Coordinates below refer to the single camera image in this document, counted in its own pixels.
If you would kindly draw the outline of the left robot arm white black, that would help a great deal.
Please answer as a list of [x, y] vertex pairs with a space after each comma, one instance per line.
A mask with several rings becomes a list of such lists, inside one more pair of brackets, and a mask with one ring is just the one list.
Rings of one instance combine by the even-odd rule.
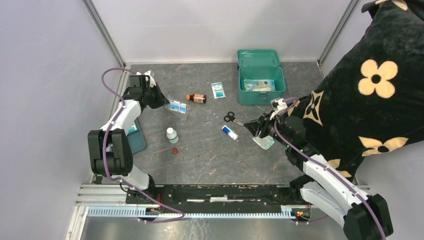
[[157, 198], [157, 190], [150, 186], [151, 177], [134, 165], [128, 134], [146, 107], [157, 109], [170, 102], [151, 71], [138, 72], [129, 80], [130, 85], [119, 97], [120, 102], [112, 117], [100, 129], [88, 133], [90, 167], [95, 175], [119, 180], [138, 189], [139, 199], [151, 204]]

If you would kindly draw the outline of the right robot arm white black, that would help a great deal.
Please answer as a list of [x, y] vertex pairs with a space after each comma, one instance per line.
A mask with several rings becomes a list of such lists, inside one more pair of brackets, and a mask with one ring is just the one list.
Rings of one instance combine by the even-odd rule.
[[296, 116], [271, 117], [244, 123], [254, 137], [272, 137], [286, 147], [289, 162], [304, 175], [290, 183], [289, 199], [318, 207], [343, 229], [349, 240], [385, 240], [394, 232], [387, 201], [358, 188], [306, 139], [304, 121]]

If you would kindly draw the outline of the blue cotton swab packet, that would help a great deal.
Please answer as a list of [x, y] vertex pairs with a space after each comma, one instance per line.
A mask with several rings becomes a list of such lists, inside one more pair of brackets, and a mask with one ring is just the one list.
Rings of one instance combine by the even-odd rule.
[[274, 79], [244, 79], [241, 89], [246, 92], [273, 92], [276, 90]]

